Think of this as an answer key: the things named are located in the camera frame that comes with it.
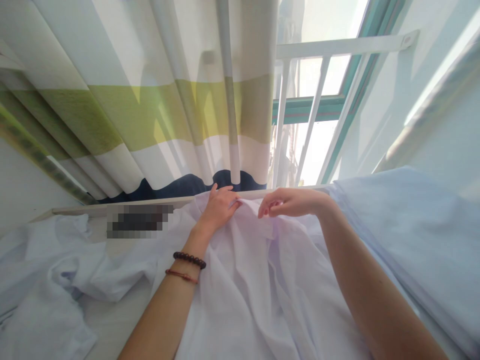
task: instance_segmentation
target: wrinkled fabric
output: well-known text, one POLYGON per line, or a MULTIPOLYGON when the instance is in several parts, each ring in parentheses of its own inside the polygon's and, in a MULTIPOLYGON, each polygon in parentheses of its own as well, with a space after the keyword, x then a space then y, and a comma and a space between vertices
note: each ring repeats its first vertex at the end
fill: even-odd
POLYGON ((480 207, 410 167, 327 189, 377 259, 480 359, 480 207))
MULTIPOLYGON (((75 294, 115 302, 146 276, 153 283, 153 295, 207 201, 207 193, 196 196, 169 215, 158 238, 139 240, 118 259, 105 254, 105 243, 88 243, 88 230, 77 229, 75 234, 70 228, 68 245, 41 236, 18 241, 27 248, 35 241, 29 256, 45 260, 1 333, 0 358, 85 358, 96 335, 85 325, 75 294), (47 255, 42 241, 52 247, 51 254, 58 254, 47 255)), ((311 216, 258 220, 259 201, 242 202, 211 239, 205 254, 208 265, 200 273, 176 358, 369 358, 337 284, 318 221, 311 216)), ((56 221, 72 218, 78 219, 58 216, 56 221)), ((17 267, 28 263, 26 252, 17 251, 14 259, 6 256, 2 261, 17 267)))

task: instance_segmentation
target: finger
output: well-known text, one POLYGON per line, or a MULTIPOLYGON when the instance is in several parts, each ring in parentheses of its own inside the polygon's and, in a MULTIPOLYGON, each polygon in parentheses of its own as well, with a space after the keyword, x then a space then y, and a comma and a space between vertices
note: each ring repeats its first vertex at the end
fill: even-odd
POLYGON ((229 191, 229 190, 232 190, 234 187, 232 185, 228 185, 228 186, 224 186, 224 187, 221 187, 220 190, 218 190, 219 192, 226 192, 226 191, 229 191))
POLYGON ((283 201, 284 199, 282 198, 282 190, 277 189, 274 192, 270 192, 265 197, 263 198, 260 208, 258 209, 258 218, 261 219, 263 218, 264 215, 266 215, 265 210, 268 210, 270 207, 270 204, 275 202, 275 201, 283 201))
POLYGON ((216 193, 218 187, 219 186, 217 185, 217 183, 213 184, 213 186, 211 187, 211 190, 210 190, 210 196, 208 197, 209 200, 215 196, 215 193, 216 193))
POLYGON ((292 205, 288 202, 283 203, 282 205, 272 206, 268 211, 268 216, 275 218, 278 215, 288 215, 291 213, 292 205))
POLYGON ((235 202, 230 208, 228 209, 228 216, 232 217, 234 213, 237 211, 239 207, 242 206, 242 203, 240 201, 235 202))
POLYGON ((228 200, 228 203, 231 203, 233 200, 240 199, 240 195, 238 195, 235 191, 227 191, 222 196, 228 200))

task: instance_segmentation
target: dark wooden bead bracelet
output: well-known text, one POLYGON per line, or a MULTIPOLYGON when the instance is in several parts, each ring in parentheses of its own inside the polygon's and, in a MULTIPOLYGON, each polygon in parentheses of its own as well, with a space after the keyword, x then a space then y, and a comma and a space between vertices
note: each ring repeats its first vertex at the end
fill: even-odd
POLYGON ((185 252, 175 251, 173 253, 173 258, 174 259, 186 260, 190 263, 198 265, 200 267, 200 270, 203 270, 207 267, 207 263, 205 261, 203 261, 202 259, 199 259, 198 257, 195 257, 193 255, 189 255, 185 252))

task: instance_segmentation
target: red string bracelet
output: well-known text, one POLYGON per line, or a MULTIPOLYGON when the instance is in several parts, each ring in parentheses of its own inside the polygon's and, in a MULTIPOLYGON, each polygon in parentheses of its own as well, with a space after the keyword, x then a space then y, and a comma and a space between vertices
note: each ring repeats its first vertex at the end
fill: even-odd
POLYGON ((199 283, 199 282, 198 282, 197 280, 195 280, 193 277, 188 276, 187 274, 182 274, 181 272, 173 271, 173 270, 171 270, 171 269, 165 270, 165 274, 167 274, 167 275, 175 275, 175 276, 181 277, 183 280, 188 281, 188 282, 191 282, 191 283, 194 283, 194 284, 198 284, 198 283, 199 283))

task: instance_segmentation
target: wrist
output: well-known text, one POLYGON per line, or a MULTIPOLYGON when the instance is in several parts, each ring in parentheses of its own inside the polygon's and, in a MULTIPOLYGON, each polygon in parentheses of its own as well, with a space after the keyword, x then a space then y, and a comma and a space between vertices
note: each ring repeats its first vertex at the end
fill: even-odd
POLYGON ((203 260, 212 235, 211 230, 197 223, 191 229, 188 240, 181 251, 203 260))
POLYGON ((200 219, 195 226, 191 229, 191 232, 202 238, 210 239, 217 229, 208 221, 200 219))
POLYGON ((318 198, 315 200, 313 215, 320 218, 338 207, 337 203, 328 194, 320 192, 318 195, 318 198))

